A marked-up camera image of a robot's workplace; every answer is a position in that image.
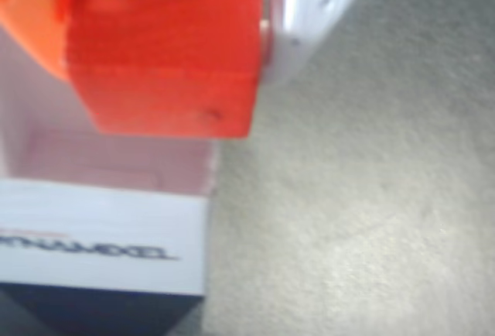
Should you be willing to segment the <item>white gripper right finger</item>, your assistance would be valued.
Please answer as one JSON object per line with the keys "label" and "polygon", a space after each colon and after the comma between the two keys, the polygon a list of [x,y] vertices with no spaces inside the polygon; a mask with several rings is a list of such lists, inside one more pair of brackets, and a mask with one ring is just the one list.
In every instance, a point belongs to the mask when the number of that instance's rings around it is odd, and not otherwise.
{"label": "white gripper right finger", "polygon": [[354,0],[269,0],[261,21],[260,84],[289,81],[310,60]]}

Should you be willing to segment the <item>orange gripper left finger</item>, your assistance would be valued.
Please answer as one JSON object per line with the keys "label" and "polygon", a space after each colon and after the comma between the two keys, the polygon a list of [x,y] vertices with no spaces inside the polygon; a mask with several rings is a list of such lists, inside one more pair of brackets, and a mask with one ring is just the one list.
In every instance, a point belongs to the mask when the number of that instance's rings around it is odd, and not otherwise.
{"label": "orange gripper left finger", "polygon": [[66,81],[67,23],[71,0],[1,0],[1,26],[34,61]]}

